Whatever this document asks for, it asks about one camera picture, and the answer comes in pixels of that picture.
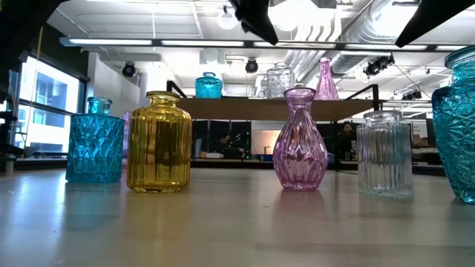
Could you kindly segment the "yellow ribbed glass vase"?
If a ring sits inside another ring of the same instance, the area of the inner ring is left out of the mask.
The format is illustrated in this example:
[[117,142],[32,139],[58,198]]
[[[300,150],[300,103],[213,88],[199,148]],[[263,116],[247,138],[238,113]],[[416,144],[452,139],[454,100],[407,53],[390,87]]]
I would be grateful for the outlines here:
[[177,107],[180,96],[149,91],[150,104],[131,114],[127,186],[136,192],[174,192],[191,176],[192,119]]

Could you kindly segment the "small teal glass jar vase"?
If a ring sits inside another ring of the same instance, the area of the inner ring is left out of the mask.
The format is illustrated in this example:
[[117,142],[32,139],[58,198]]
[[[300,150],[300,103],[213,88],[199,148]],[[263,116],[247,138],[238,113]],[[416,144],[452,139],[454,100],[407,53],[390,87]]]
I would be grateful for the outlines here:
[[204,72],[203,76],[195,80],[195,97],[200,99],[220,99],[223,82],[215,73]]

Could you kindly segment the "teal diamond-pattern glass vase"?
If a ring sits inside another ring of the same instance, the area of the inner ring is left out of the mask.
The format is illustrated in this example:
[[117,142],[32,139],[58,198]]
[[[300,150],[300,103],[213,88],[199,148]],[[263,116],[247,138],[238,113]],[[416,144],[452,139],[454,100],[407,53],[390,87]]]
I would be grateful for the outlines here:
[[111,116],[112,101],[91,96],[88,112],[71,116],[65,179],[76,183],[117,182],[122,176],[125,121]]

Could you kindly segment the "wooden shelf with black frame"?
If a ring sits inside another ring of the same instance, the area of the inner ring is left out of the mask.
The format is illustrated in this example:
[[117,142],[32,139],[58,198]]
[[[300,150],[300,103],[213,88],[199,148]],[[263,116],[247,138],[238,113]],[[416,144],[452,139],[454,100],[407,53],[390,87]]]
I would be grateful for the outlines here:
[[[285,121],[289,116],[289,108],[283,99],[188,98],[171,80],[166,82],[166,90],[179,93],[182,99],[178,107],[189,112],[194,119]],[[343,100],[318,100],[312,106],[311,114],[313,119],[329,122],[334,128],[336,122],[357,113],[381,110],[383,103],[378,85],[371,84]]]

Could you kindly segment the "black equipment stand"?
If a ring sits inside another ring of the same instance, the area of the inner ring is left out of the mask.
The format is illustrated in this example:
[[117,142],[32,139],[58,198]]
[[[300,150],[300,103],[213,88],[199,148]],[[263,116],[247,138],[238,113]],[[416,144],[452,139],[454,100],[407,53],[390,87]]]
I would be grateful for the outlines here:
[[0,111],[0,177],[11,176],[17,157],[24,154],[22,148],[12,145],[9,140],[10,130],[17,121],[13,111]]

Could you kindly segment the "slender pink glass vase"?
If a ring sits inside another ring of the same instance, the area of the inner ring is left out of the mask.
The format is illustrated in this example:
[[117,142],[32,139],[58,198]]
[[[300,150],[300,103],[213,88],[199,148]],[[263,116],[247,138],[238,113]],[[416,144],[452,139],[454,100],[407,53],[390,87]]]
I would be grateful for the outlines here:
[[315,100],[339,100],[338,91],[331,73],[330,62],[330,58],[322,57],[319,59],[320,73]]

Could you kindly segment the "person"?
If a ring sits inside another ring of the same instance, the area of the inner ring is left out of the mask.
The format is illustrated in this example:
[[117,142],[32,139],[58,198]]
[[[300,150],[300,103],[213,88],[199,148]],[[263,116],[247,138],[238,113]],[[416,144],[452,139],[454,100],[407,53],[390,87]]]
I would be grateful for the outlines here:
[[338,133],[337,152],[338,158],[350,161],[355,155],[356,133],[349,121],[343,123],[342,131]]
[[235,147],[232,144],[228,131],[220,132],[220,135],[212,148],[212,152],[222,154],[224,159],[242,159],[244,157],[244,149]]

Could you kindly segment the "pink bulbous glass vase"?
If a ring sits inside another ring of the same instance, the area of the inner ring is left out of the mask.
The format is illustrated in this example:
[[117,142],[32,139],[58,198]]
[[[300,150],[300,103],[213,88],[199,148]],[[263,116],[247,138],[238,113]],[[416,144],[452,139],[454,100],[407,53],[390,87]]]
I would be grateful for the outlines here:
[[328,153],[311,107],[316,90],[291,88],[284,91],[289,117],[273,150],[273,166],[281,186],[292,190],[315,190],[328,166]]

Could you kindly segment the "clear ribbed glass vase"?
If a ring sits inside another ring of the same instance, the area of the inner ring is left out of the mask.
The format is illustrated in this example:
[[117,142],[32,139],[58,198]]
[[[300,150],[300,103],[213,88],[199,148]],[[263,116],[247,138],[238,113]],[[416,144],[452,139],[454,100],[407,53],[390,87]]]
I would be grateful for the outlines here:
[[366,113],[356,135],[359,192],[398,200],[412,198],[410,126],[402,121],[402,113]]

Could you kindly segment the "large office window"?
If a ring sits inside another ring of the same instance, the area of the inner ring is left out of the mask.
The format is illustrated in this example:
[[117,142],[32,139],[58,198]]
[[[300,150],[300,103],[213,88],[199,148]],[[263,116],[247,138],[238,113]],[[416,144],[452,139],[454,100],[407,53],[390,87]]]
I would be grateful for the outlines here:
[[85,107],[85,83],[33,56],[10,73],[13,100],[1,107],[14,112],[8,142],[29,154],[68,153],[71,116]]

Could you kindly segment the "long ceiling light bar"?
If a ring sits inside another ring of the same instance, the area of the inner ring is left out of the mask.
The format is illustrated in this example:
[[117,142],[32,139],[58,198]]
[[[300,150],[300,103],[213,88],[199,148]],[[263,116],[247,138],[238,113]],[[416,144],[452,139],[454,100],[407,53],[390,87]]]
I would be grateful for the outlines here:
[[66,47],[216,47],[245,49],[281,50],[335,50],[335,51],[387,51],[448,53],[466,46],[464,44],[409,44],[397,47],[388,43],[346,43],[346,42],[279,42],[270,44],[254,40],[206,40],[206,39],[80,39],[62,37],[60,43]]

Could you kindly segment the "black track light cluster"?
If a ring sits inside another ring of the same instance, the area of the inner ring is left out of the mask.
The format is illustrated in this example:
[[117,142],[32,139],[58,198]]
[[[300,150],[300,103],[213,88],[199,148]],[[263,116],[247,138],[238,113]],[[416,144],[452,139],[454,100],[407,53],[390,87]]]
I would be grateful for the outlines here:
[[363,69],[363,73],[366,76],[376,76],[394,63],[393,55],[380,56],[376,60],[368,62],[368,65]]

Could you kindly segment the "white globe pendant lamp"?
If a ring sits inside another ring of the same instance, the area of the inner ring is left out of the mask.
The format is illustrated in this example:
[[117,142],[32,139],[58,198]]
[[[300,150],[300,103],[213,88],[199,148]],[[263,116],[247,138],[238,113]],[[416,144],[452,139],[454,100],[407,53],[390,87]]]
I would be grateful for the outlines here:
[[235,18],[234,14],[228,11],[228,7],[223,5],[222,11],[217,17],[217,24],[224,30],[231,30],[237,26],[238,20]]

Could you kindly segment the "black aluminium table frame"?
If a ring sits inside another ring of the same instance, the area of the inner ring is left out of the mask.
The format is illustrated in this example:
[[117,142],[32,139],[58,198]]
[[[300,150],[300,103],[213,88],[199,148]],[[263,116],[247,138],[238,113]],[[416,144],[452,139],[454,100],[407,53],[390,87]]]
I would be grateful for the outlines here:
[[[18,159],[14,171],[37,171],[47,169],[66,168],[66,159]],[[192,168],[239,168],[239,169],[273,169],[272,162],[258,160],[237,159],[195,159],[191,161]],[[445,170],[436,165],[413,165],[413,174],[444,177]],[[332,171],[357,171],[357,162],[329,163],[328,170]]]

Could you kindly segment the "black computer monitor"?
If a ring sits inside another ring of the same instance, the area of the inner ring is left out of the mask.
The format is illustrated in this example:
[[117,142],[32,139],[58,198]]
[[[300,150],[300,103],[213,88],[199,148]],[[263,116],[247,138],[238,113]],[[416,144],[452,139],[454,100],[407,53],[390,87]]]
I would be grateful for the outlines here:
[[429,147],[435,147],[435,134],[433,129],[433,119],[426,119],[427,126],[427,143]]

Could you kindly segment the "tall teal embossed glass vase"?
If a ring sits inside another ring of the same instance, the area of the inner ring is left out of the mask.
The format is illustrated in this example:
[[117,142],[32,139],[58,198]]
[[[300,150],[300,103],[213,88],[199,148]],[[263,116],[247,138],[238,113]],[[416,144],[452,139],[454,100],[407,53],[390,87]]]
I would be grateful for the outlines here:
[[445,67],[452,83],[431,98],[436,148],[456,198],[475,204],[475,45],[450,53]]

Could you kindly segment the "clear square glass vase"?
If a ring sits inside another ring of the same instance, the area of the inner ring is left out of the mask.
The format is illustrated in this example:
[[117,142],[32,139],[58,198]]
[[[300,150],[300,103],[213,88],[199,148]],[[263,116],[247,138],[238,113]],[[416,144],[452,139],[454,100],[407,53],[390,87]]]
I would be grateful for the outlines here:
[[285,62],[275,63],[266,72],[266,98],[284,98],[284,91],[294,87],[295,75]]

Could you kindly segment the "silver ceiling duct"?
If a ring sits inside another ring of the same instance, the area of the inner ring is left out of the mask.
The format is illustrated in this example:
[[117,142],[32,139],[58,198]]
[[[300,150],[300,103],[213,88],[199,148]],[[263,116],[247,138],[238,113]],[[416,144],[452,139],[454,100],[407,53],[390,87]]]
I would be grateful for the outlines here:
[[338,37],[346,43],[394,43],[421,0],[371,0]]

